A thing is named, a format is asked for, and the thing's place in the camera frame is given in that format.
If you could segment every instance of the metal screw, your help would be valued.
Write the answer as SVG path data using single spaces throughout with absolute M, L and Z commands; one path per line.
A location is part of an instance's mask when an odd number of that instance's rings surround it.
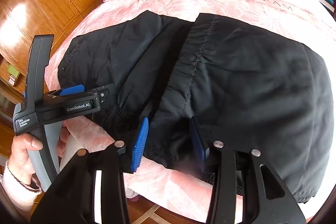
M 221 141 L 214 141 L 213 146 L 217 147 L 217 148 L 222 148 L 224 146 L 224 144 Z
M 259 157 L 261 152 L 258 149 L 252 149 L 251 154 L 255 157 Z
M 125 145 L 125 143 L 123 141 L 116 141 L 114 143 L 114 146 L 117 148 L 122 148 Z
M 79 149 L 78 151 L 77 151 L 77 155 L 78 156 L 84 156 L 86 154 L 86 150 L 85 149 Z

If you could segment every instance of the pink bedspread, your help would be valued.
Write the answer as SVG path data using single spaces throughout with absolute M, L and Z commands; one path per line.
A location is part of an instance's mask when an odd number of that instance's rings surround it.
M 199 13 L 229 16 L 302 42 L 324 58 L 333 89 L 336 86 L 331 70 L 336 68 L 332 51 L 336 45 L 336 22 L 318 0 L 105 0 L 51 58 L 45 73 L 48 88 L 59 88 L 57 67 L 72 38 L 131 20 L 145 10 L 189 21 L 195 21 Z M 102 128 L 84 117 L 67 121 L 67 126 L 89 151 L 103 149 L 113 141 Z M 124 177 L 126 187 L 171 211 L 205 222 L 211 185 L 145 158 L 137 173 Z M 237 201 L 237 211 L 241 211 L 242 200 Z

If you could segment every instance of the finger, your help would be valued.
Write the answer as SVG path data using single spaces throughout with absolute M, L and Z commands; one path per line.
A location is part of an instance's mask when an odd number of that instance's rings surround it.
M 24 133 L 19 136 L 15 136 L 12 142 L 12 153 L 22 153 L 28 150 L 41 150 L 43 144 L 29 133 Z
M 66 127 L 62 127 L 61 132 L 59 134 L 59 138 L 62 142 L 66 143 L 69 139 L 69 131 Z
M 58 143 L 56 145 L 56 151 L 59 157 L 64 157 L 64 150 L 65 150 L 65 143 L 61 140 L 58 140 Z

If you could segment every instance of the stitched seam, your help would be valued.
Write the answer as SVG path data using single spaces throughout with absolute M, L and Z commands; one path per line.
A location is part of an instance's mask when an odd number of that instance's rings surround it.
M 166 153 L 165 149 L 162 149 L 162 148 L 161 149 L 156 149 L 155 147 L 153 147 L 150 144 L 146 144 L 146 148 L 148 148 L 156 156 L 163 157 L 166 161 L 174 160 L 174 158 L 170 154 Z
M 108 114 L 104 117 L 104 119 L 101 121 L 101 127 L 104 128 L 105 126 L 105 121 L 110 119 L 110 116 L 112 113 L 115 111 L 115 104 L 111 107 L 110 111 Z
M 305 46 L 303 46 L 303 49 L 304 49 L 304 52 L 307 56 L 307 61 L 309 63 L 309 68 L 310 68 L 310 75 L 311 75 L 311 78 L 312 78 L 312 91 L 313 91 L 313 100 L 314 100 L 314 104 L 316 106 L 316 91 L 315 91 L 315 83 L 314 83 L 314 74 L 313 74 L 313 71 L 312 71 L 312 68 L 311 68 L 311 63 L 310 63 L 310 59 L 309 59 L 309 56 L 308 56 L 308 53 L 307 53 L 307 49 Z M 314 131 L 314 127 L 315 127 L 315 119 L 316 119 L 316 111 L 315 111 L 316 107 L 314 107 L 314 115 L 313 115 L 313 120 L 312 120 L 312 123 L 311 123 L 311 126 L 312 126 L 312 130 Z M 306 171 L 307 170 L 307 163 L 308 163 L 308 157 L 309 157 L 309 154 L 310 154 L 310 150 L 311 150 L 311 143 L 312 143 L 312 140 L 313 140 L 313 133 L 311 134 L 311 138 L 310 138 L 310 141 L 309 141 L 309 151 L 307 153 L 307 157 L 306 157 L 306 160 L 305 160 L 305 164 L 304 164 L 304 170 Z M 300 182 L 299 182 L 299 185 L 301 185 L 302 183 L 302 180 L 303 180 L 303 175 L 301 176 L 301 179 L 300 179 Z
M 103 108 L 103 105 L 104 105 L 104 103 L 106 102 L 106 99 L 105 100 L 103 100 L 102 102 L 101 102 L 101 108 Z M 98 111 L 97 112 L 94 112 L 94 113 L 92 113 L 92 121 L 93 122 L 95 122 L 95 118 L 96 118 L 96 114 L 98 113 Z
M 195 74 L 196 74 L 196 69 L 197 69 L 198 60 L 199 60 L 199 58 L 200 58 L 200 56 L 201 56 L 202 49 L 203 49 L 204 44 L 205 44 L 205 42 L 207 41 L 207 39 L 208 39 L 208 37 L 209 37 L 209 35 L 210 35 L 212 29 L 213 29 L 213 22 L 214 22 L 214 20 L 215 20 L 217 17 L 218 17 L 217 15 L 215 15 L 215 16 L 213 17 L 213 19 L 212 19 L 212 21 L 211 21 L 211 23 L 210 23 L 209 29 L 208 29 L 208 31 L 207 31 L 205 37 L 204 37 L 204 41 L 202 42 L 201 47 L 199 48 L 199 52 L 197 53 L 197 58 L 196 58 L 196 62 L 195 62 L 194 72 L 193 72 L 193 75 L 192 75 L 191 80 L 190 80 L 190 84 L 189 84 L 189 87 L 188 87 L 187 96 L 186 96 L 186 98 L 185 98 L 185 102 L 184 102 L 184 105 L 183 105 L 183 108 L 182 108 L 180 117 L 182 117 L 182 113 L 183 113 L 184 108 L 185 108 L 185 106 L 186 106 L 186 104 L 187 104 L 187 101 L 188 101 L 188 97 L 189 97 L 189 93 L 190 93 L 191 85 L 193 84 L 193 80 L 194 80 L 194 77 L 195 77 Z
M 64 60 L 65 61 L 65 64 L 62 65 L 62 68 L 65 68 L 64 70 L 61 70 L 61 75 L 63 77 L 66 76 L 67 72 L 68 72 L 68 68 L 70 66 L 70 63 L 71 61 L 73 60 L 73 57 L 78 53 L 78 49 L 79 47 L 83 44 L 83 42 L 85 41 L 85 37 L 81 38 L 77 44 L 74 46 L 74 48 L 72 50 L 70 50 L 67 54 L 66 54 L 66 57 L 67 57 L 67 60 Z
M 317 191 L 313 191 L 313 192 L 308 192 L 308 193 L 305 193 L 305 194 L 293 194 L 293 196 L 295 198 L 310 198 L 314 195 L 317 194 Z

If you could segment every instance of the gray handle grip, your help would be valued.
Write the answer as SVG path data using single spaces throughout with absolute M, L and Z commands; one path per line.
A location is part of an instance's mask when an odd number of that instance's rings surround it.
M 62 128 L 62 123 L 63 121 L 47 124 L 44 126 L 52 161 L 58 174 L 59 174 L 59 164 L 58 164 L 58 154 L 56 151 L 56 144 L 59 140 L 59 134 Z M 41 188 L 43 189 L 43 191 L 46 192 L 50 187 L 52 181 L 47 174 L 45 166 L 43 165 L 40 152 L 28 151 L 28 155 L 34 167 L 36 175 L 41 183 Z

